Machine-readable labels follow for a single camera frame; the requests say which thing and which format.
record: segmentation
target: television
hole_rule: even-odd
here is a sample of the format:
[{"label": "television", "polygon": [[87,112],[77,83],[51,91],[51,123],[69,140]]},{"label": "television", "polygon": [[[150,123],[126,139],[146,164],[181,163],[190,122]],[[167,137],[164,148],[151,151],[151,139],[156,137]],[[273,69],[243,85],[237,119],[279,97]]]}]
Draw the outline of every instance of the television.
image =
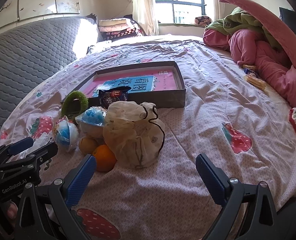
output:
[{"label": "television", "polygon": [[296,12],[279,7],[280,19],[296,34]]}]

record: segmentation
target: pink blanket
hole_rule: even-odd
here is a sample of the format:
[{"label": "pink blanket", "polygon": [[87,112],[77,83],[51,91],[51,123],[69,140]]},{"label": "pink blanket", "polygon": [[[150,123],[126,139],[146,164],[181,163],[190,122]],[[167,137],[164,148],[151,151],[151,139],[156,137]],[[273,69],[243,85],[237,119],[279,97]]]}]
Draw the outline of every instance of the pink blanket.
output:
[{"label": "pink blanket", "polygon": [[272,12],[250,0],[220,0],[246,10],[272,34],[284,50],[276,51],[263,35],[243,29],[228,37],[216,30],[206,30],[204,42],[212,47],[227,50],[238,65],[258,67],[259,75],[271,85],[292,107],[296,107],[296,36]]}]

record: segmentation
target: strawberry print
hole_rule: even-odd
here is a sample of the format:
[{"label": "strawberry print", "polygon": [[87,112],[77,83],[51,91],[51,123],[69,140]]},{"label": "strawberry print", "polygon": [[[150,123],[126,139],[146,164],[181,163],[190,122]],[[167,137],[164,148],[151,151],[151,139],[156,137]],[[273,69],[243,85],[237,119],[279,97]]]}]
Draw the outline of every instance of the strawberry print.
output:
[{"label": "strawberry print", "polygon": [[143,59],[138,59],[136,60],[137,63],[147,63],[147,62],[152,62],[151,58],[143,58]]},{"label": "strawberry print", "polygon": [[118,229],[95,212],[89,209],[79,209],[77,215],[82,217],[82,224],[86,233],[106,240],[120,239]]},{"label": "strawberry print", "polygon": [[230,123],[222,124],[222,126],[222,130],[234,153],[246,152],[251,148],[252,141],[248,136],[235,130]]},{"label": "strawberry print", "polygon": [[0,133],[0,139],[1,140],[5,140],[7,138],[7,136],[8,136],[8,133],[6,131],[2,131]]},{"label": "strawberry print", "polygon": [[112,58],[112,57],[117,57],[119,54],[112,54],[112,55],[109,55],[109,56],[106,56],[106,57],[104,57],[104,58],[102,58],[102,59],[100,59],[101,61],[103,61],[103,60],[106,60],[106,59],[110,59],[110,58]]},{"label": "strawberry print", "polygon": [[33,139],[38,139],[45,132],[49,133],[53,128],[53,119],[51,116],[43,115],[35,120],[31,126],[30,134]]}]

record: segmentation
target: bed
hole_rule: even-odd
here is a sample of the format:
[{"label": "bed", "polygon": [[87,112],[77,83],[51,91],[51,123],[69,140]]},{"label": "bed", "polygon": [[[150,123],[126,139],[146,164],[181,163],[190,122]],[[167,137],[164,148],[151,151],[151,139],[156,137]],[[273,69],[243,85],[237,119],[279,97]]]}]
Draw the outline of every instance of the bed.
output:
[{"label": "bed", "polygon": [[[206,47],[199,37],[172,35],[99,42],[95,48],[33,89],[0,131],[0,145],[9,144],[32,136],[40,120],[55,122],[60,101],[95,70],[141,61],[178,64],[187,86],[186,106],[158,109],[166,126],[158,162],[140,170],[117,163],[108,173],[97,172],[73,207],[93,239],[202,238],[220,207],[195,169],[200,153],[243,183],[266,181],[277,210],[296,196],[296,134],[288,122],[290,106],[270,86],[262,92],[244,81],[243,70],[228,52]],[[250,149],[236,145],[227,131]],[[35,138],[33,148],[52,140],[50,129]],[[82,158],[78,147],[69,153],[60,150],[42,166],[41,185],[64,177]]]}]

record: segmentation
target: cable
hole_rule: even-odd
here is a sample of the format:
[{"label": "cable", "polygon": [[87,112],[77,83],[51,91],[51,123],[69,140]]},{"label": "cable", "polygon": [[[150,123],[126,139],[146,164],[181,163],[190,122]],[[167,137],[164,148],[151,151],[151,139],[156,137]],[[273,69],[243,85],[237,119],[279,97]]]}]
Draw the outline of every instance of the cable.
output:
[{"label": "cable", "polygon": [[127,7],[130,5],[131,2],[132,2],[132,1],[130,1],[130,2],[127,4],[127,6],[126,6],[122,11],[120,11],[120,12],[117,13],[114,17],[112,17],[112,19],[114,19],[117,15],[121,14],[122,12],[124,12],[124,11],[127,9]]}]

